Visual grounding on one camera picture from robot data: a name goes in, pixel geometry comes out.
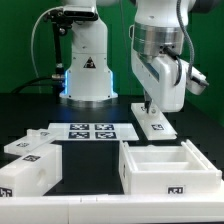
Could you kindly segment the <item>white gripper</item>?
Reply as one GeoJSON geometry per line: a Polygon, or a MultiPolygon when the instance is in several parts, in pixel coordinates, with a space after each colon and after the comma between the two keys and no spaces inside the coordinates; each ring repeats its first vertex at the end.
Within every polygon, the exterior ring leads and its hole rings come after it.
{"type": "Polygon", "coordinates": [[[151,57],[131,51],[132,70],[144,89],[146,113],[153,102],[162,112],[178,112],[184,105],[186,74],[178,78],[178,63],[168,55],[151,57]]]}

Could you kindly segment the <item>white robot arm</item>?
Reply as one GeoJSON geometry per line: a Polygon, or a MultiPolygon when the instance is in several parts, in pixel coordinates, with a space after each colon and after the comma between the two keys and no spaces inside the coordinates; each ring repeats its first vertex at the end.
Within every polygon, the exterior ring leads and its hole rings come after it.
{"type": "MultiPolygon", "coordinates": [[[[117,97],[107,66],[108,30],[97,8],[116,0],[65,0],[62,16],[72,30],[72,60],[65,72],[63,101],[98,103],[117,97]]],[[[206,78],[182,61],[190,43],[188,14],[208,13],[221,0],[134,0],[137,11],[130,27],[131,67],[145,91],[145,104],[163,112],[182,109],[185,91],[201,93],[206,78]]]]}

